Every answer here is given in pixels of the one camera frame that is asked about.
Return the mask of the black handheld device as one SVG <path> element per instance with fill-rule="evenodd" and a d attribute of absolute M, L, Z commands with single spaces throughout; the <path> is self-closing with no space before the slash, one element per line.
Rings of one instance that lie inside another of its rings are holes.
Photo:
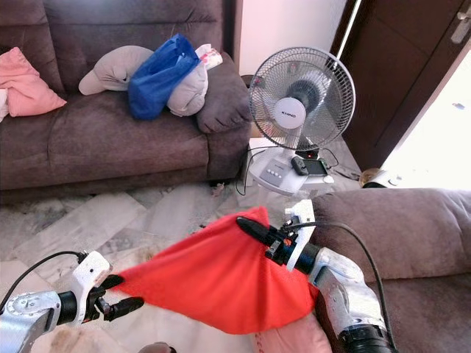
<path fill-rule="evenodd" d="M 306 177 L 326 177 L 327 167 L 320 159 L 305 159 L 302 156 L 293 156 L 290 161 L 293 171 L 297 175 Z"/>

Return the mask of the pink pillow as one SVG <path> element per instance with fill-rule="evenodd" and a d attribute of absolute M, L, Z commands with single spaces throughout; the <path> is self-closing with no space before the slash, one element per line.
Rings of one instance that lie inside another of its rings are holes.
<path fill-rule="evenodd" d="M 313 313 L 284 327 L 255 334 L 255 353 L 333 353 Z"/>
<path fill-rule="evenodd" d="M 40 77 L 19 47 L 0 54 L 0 88 L 7 91 L 7 111 L 11 117 L 41 115 L 66 104 Z"/>

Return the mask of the beige bolster pillow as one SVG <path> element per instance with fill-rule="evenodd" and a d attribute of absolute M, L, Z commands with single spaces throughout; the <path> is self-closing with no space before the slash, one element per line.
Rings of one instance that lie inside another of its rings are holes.
<path fill-rule="evenodd" d="M 124 45 L 109 51 L 80 81 L 79 91 L 85 96 L 106 90 L 127 91 L 132 75 L 154 51 Z M 208 93 L 208 71 L 199 62 L 197 68 L 172 91 L 167 108 L 174 115 L 194 115 L 205 104 Z"/>

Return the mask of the brown fabric sofa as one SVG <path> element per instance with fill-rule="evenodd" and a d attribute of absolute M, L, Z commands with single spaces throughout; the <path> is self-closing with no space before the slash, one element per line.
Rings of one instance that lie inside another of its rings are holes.
<path fill-rule="evenodd" d="M 248 150 L 248 88 L 231 57 L 240 0 L 0 0 L 0 47 L 19 49 L 64 99 L 0 124 L 0 202 L 144 186 L 228 181 Z M 80 80 L 124 45 L 156 49 L 174 35 L 210 44 L 205 106 L 135 120 L 125 92 L 81 94 Z"/>
<path fill-rule="evenodd" d="M 471 191 L 364 188 L 313 200 L 312 236 L 377 266 L 400 353 L 471 353 Z"/>

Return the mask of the white grey table fan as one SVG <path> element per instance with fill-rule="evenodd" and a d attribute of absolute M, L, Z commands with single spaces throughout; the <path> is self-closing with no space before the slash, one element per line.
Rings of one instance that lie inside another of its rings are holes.
<path fill-rule="evenodd" d="M 269 191 L 293 197 L 313 177 L 297 152 L 319 150 L 349 127 L 356 104 L 350 72 L 341 60 L 312 47 L 289 47 L 266 58 L 249 85 L 249 110 L 272 147 L 249 165 Z"/>

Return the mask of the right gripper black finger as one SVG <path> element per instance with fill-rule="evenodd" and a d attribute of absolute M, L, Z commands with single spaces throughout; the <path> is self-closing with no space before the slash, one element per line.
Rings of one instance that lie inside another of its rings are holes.
<path fill-rule="evenodd" d="M 246 216 L 238 216 L 235 222 L 243 232 L 267 248 L 276 242 L 280 243 L 280 231 L 277 228 L 246 218 Z"/>

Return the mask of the round gold metal object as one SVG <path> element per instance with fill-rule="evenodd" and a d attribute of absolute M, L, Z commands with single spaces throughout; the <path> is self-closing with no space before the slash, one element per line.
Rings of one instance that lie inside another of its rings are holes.
<path fill-rule="evenodd" d="M 370 168 L 362 172 L 360 177 L 361 188 L 385 188 L 380 178 L 383 175 L 383 169 Z"/>

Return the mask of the dark brown wooden door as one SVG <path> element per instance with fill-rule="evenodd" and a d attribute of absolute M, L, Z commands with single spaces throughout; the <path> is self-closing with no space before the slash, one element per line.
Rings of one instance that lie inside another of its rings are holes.
<path fill-rule="evenodd" d="M 471 0 L 347 0 L 333 47 L 356 105 L 343 138 L 360 169 L 380 168 L 433 98 L 468 38 L 452 40 Z"/>

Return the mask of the blue plastic bag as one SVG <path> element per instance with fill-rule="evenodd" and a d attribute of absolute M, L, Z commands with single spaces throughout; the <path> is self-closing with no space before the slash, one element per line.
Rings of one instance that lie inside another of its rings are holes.
<path fill-rule="evenodd" d="M 176 34 L 151 54 L 128 84 L 129 110 L 135 120 L 152 121 L 167 107 L 172 91 L 197 68 L 191 42 Z"/>

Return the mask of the white pink patterned cloth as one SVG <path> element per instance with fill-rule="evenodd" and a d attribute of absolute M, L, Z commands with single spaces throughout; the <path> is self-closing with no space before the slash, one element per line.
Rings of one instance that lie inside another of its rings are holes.
<path fill-rule="evenodd" d="M 196 48 L 195 53 L 206 71 L 212 70 L 212 68 L 219 66 L 224 61 L 223 56 L 209 43 L 202 44 Z"/>

